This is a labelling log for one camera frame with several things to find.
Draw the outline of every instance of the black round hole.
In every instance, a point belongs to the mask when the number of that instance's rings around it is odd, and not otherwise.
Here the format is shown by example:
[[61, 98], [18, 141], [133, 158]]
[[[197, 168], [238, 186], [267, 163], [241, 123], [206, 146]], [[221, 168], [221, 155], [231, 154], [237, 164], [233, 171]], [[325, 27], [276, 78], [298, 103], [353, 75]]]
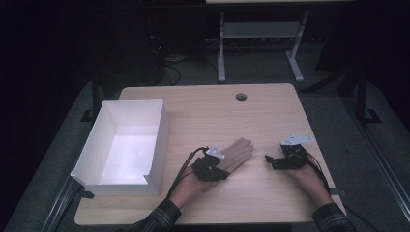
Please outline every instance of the black round hole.
[[237, 94], [237, 95], [236, 95], [236, 99], [237, 99], [238, 101], [245, 101], [245, 100], [247, 99], [247, 95], [246, 95], [246, 94], [243, 94], [243, 93]]

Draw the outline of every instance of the hand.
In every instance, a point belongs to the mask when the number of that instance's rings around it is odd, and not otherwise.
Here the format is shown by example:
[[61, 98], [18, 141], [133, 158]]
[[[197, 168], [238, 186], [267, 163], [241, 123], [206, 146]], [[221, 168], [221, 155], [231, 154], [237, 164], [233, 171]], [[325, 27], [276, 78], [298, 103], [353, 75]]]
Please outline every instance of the hand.
[[320, 177], [308, 164], [301, 169], [285, 170], [285, 172], [296, 179], [301, 188], [310, 196], [315, 207], [320, 208], [323, 205], [334, 202], [323, 186]]
[[[220, 161], [217, 168], [232, 173], [250, 158], [253, 152], [253, 146], [251, 145], [250, 140], [240, 138], [221, 152], [225, 155], [225, 159]], [[192, 167], [189, 166], [184, 171], [181, 181], [172, 192], [169, 200], [181, 209], [186, 203], [193, 200], [202, 191], [206, 192], [219, 183], [220, 182], [200, 181], [193, 173]]]

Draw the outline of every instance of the person's left hand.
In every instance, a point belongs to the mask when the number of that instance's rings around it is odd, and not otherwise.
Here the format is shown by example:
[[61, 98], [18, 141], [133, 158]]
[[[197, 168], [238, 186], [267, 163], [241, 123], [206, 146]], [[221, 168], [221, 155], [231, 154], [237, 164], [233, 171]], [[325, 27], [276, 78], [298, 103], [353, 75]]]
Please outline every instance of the person's left hand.
[[[251, 145], [250, 140], [240, 138], [221, 152], [225, 155], [225, 159], [220, 161], [218, 168], [232, 173], [250, 158], [253, 152], [253, 146]], [[208, 191], [218, 183], [219, 182], [200, 181], [193, 173], [192, 167], [189, 166], [184, 171], [181, 181], [172, 192], [169, 200], [181, 209], [186, 203], [193, 200], [202, 191]]]

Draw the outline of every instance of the sleeve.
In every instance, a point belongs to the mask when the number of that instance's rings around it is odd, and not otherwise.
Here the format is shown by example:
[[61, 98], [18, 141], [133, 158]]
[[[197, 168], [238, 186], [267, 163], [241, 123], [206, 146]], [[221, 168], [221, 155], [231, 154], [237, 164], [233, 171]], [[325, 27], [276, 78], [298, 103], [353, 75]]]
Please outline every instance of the sleeve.
[[321, 232], [357, 232], [355, 226], [335, 203], [320, 207], [311, 217]]
[[181, 216], [181, 211], [172, 201], [164, 199], [162, 203], [145, 219], [123, 230], [124, 232], [166, 232]]

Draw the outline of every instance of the wooden table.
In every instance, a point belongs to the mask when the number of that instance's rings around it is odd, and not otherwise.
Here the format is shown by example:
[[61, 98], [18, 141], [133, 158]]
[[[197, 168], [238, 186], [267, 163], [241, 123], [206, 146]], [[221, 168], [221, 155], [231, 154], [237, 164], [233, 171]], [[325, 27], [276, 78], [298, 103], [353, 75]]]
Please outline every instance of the wooden table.
[[[236, 99], [240, 93], [247, 96], [245, 101]], [[77, 224], [131, 224], [146, 218], [165, 198], [192, 151], [214, 145], [223, 149], [240, 137], [252, 141], [253, 156], [226, 181], [185, 206], [177, 224], [311, 221], [314, 209], [308, 196], [264, 158], [282, 158], [279, 143], [290, 133], [314, 137], [292, 85], [134, 87], [124, 89], [120, 99], [164, 99], [170, 133], [161, 195], [82, 198]], [[334, 188], [317, 142], [304, 147], [318, 159]], [[333, 198], [344, 209], [339, 196]]]

